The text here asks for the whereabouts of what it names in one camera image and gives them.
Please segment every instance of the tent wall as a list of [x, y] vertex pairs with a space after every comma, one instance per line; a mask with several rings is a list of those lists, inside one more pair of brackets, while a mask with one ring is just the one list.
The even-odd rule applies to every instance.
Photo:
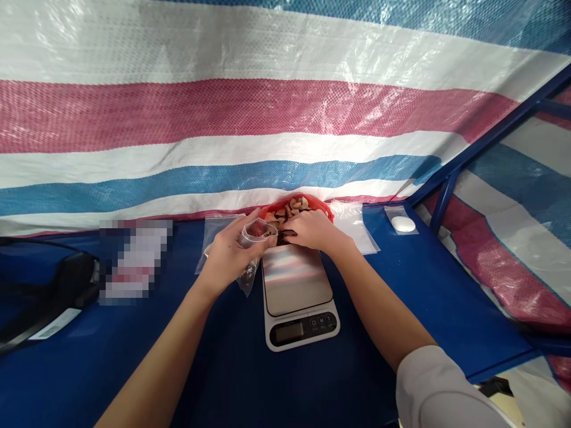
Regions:
[[571, 54], [565, 0], [1, 8], [3, 235], [403, 199]]
[[[556, 98], [570, 100], [571, 90]], [[437, 198], [419, 213], [428, 219]], [[571, 121], [539, 113], [472, 162], [458, 179], [439, 235], [506, 316], [535, 333], [569, 337]], [[556, 355], [513, 372], [526, 425], [542, 426], [532, 421], [547, 415], [544, 424], [568, 426], [570, 373], [571, 358]]]

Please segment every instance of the digital scale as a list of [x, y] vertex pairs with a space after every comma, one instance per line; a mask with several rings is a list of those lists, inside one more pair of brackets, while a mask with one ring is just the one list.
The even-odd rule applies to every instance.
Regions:
[[266, 344], [285, 351], [337, 336], [333, 291], [318, 250], [269, 248], [262, 258]]

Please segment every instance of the blue table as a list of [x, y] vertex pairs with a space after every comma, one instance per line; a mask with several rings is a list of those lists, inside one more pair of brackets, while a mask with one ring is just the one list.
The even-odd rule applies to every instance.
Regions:
[[[381, 248], [367, 259], [478, 382], [534, 358], [479, 286], [407, 209], [419, 235], [394, 233], [382, 206], [365, 207]], [[157, 290], [136, 306], [92, 305], [39, 345], [0, 360], [2, 426], [90, 427], [130, 376], [195, 280], [203, 222], [179, 223]], [[98, 235], [50, 238], [97, 254]], [[0, 248], [4, 278], [47, 281], [65, 250]], [[395, 376], [377, 353], [343, 280], [324, 256], [338, 336], [282, 353], [265, 343], [261, 277], [248, 299], [232, 284], [206, 324], [173, 426], [383, 426], [397, 418]], [[0, 323], [19, 310], [0, 302]]]

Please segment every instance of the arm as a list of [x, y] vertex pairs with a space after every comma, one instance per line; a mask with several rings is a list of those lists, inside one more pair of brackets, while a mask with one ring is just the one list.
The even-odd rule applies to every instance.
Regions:
[[436, 344], [432, 336], [323, 212], [303, 212], [284, 226], [297, 233], [286, 237], [288, 242], [323, 251], [341, 272], [371, 340], [397, 372], [403, 426], [510, 426], [441, 348], [429, 346]]
[[238, 245], [242, 228], [258, 214], [238, 217], [216, 236], [200, 276], [96, 428], [170, 425], [214, 301], [251, 260], [275, 245], [275, 238], [247, 250]]
[[323, 251], [345, 280], [355, 309], [371, 340], [396, 372], [415, 349], [436, 342], [361, 255], [353, 240], [337, 229], [323, 211], [302, 212], [285, 223], [297, 233], [285, 239]]

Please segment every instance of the dog treat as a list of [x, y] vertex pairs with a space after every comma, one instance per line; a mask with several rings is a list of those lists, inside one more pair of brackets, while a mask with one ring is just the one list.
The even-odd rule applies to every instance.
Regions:
[[266, 214], [265, 220], [272, 226], [275, 226], [276, 229], [278, 229], [277, 245], [287, 244], [287, 242], [284, 241], [284, 236], [297, 235], [297, 233], [292, 230], [279, 230], [279, 228], [283, 227], [289, 219], [299, 214], [301, 211], [309, 210], [311, 210], [309, 202], [305, 197], [302, 196], [299, 198], [291, 198], [291, 200], [286, 203], [283, 208], [280, 208], [276, 211], [269, 211]]
[[270, 222], [277, 221], [278, 219], [274, 216], [274, 214], [267, 213], [266, 218], [264, 220], [266, 220], [268, 223], [270, 223]]

